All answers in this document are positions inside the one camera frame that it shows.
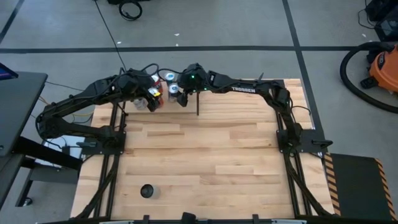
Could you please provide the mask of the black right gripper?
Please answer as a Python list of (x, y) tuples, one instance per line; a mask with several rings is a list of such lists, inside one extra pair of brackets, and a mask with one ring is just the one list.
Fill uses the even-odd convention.
[(204, 91), (207, 79), (208, 74), (199, 63), (189, 65), (177, 78), (178, 86), (184, 91), (177, 94), (178, 104), (186, 107), (188, 104), (187, 93)]

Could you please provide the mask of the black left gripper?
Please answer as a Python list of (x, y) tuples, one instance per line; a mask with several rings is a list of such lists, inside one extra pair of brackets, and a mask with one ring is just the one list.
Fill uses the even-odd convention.
[(149, 93), (149, 89), (152, 87), (154, 87), (154, 80), (146, 72), (140, 70), (124, 72), (119, 77), (119, 91), (121, 93), (119, 101), (133, 101), (144, 98), (147, 100), (148, 110), (154, 112), (160, 107), (160, 99)]

